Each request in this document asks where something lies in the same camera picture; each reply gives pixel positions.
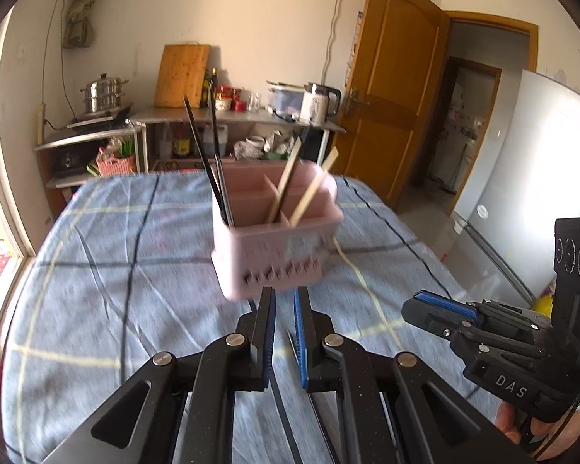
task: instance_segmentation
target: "refrigerator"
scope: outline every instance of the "refrigerator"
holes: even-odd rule
[[[528,306],[554,277],[554,221],[580,217],[580,95],[524,70],[492,174],[445,265],[473,300]]]

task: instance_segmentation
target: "wooden door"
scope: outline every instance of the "wooden door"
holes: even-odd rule
[[[393,207],[430,119],[448,33],[449,17],[430,0],[365,1],[335,171]]]

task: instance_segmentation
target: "metal screw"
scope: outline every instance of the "metal screw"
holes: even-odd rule
[[[411,353],[401,353],[397,357],[397,362],[402,365],[406,366],[407,368],[412,368],[417,364],[417,356]]]
[[[331,333],[325,336],[325,344],[329,347],[339,347],[344,343],[344,337],[337,333]]]
[[[245,337],[242,336],[240,333],[233,333],[229,334],[226,337],[226,343],[231,345],[232,347],[236,347],[237,345],[242,345],[245,342]]]
[[[153,356],[153,364],[157,366],[165,366],[170,364],[172,361],[172,355],[170,353],[156,353]]]

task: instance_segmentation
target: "pot handle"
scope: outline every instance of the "pot handle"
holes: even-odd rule
[[[335,108],[333,108],[331,111],[329,111],[326,115],[333,116],[333,115],[336,115],[337,111],[339,110],[339,104],[341,102],[341,92],[339,92],[339,90],[334,89],[332,87],[327,87],[326,88],[326,95],[329,95],[329,94],[335,95],[336,103],[335,103]]]

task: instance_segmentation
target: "wooden cutting board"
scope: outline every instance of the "wooden cutting board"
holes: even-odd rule
[[[182,108],[183,96],[195,109],[200,106],[210,45],[166,45],[157,76],[155,106]]]

